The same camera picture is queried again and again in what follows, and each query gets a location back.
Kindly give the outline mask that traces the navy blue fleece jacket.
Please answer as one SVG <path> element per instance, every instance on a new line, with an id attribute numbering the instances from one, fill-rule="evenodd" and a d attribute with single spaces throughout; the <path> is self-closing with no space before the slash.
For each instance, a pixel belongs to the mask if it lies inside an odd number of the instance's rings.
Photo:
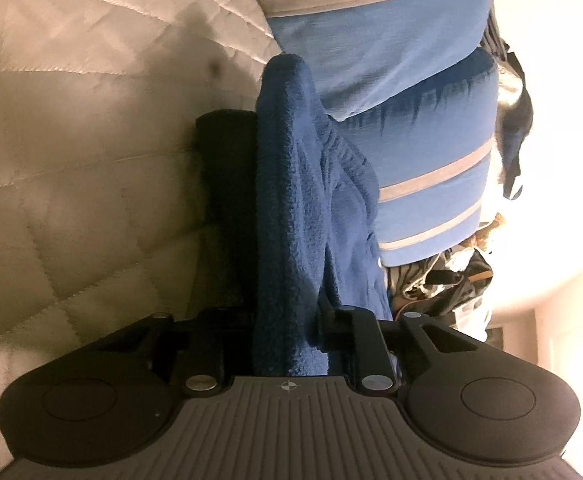
<path id="1" fill-rule="evenodd" d="M 293 54 L 265 66 L 254 110 L 216 110 L 196 127 L 221 252 L 218 316 L 235 372 L 326 374 L 325 310 L 391 315 L 371 164 L 339 132 L 308 64 Z"/>

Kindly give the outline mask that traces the black bag pile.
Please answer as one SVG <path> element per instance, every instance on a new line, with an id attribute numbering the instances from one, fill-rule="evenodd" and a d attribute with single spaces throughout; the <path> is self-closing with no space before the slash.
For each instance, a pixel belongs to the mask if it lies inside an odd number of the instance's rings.
<path id="1" fill-rule="evenodd" d="M 386 270 L 392 315 L 425 314 L 454 330 L 485 342 L 492 311 L 483 295 L 493 280 L 485 259 L 499 214 L 473 235 L 438 255 Z"/>

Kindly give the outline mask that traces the right blue striped pillow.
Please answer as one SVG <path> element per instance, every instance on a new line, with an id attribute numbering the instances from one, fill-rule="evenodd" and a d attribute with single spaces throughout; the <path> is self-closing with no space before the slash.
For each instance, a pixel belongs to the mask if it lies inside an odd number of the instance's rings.
<path id="1" fill-rule="evenodd" d="M 478 229 L 498 88 L 497 64 L 478 48 L 340 122 L 376 172 L 375 233 L 384 266 L 429 258 Z"/>

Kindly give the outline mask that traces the blue striped pillow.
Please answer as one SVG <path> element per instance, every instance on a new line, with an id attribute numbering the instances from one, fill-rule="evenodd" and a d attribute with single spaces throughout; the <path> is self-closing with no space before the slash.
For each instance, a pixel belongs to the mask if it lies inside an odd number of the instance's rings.
<path id="1" fill-rule="evenodd" d="M 478 48 L 340 122 L 376 172 L 375 233 L 384 266 L 429 258 L 478 229 L 498 88 L 497 64 Z"/>
<path id="2" fill-rule="evenodd" d="M 366 112 L 467 58 L 492 0 L 256 0 L 279 47 L 310 66 L 327 113 Z"/>

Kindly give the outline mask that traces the folded navy garment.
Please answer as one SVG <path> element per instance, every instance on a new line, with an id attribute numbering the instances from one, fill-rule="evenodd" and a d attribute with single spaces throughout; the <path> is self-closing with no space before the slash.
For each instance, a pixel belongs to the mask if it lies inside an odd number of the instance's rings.
<path id="1" fill-rule="evenodd" d="M 480 47 L 492 55 L 499 73 L 495 122 L 495 142 L 501 162 L 499 183 L 502 185 L 504 198 L 517 200 L 523 192 L 520 181 L 520 152 L 532 128 L 533 105 L 523 66 L 501 36 L 495 6 L 491 6 Z"/>

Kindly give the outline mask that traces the left blue striped pillow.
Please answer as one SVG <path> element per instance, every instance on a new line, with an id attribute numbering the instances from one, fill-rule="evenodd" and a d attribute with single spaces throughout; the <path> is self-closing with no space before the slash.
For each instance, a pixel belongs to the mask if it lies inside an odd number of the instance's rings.
<path id="1" fill-rule="evenodd" d="M 492 0 L 256 0 L 279 47 L 310 66 L 327 113 L 366 112 L 467 58 Z"/>

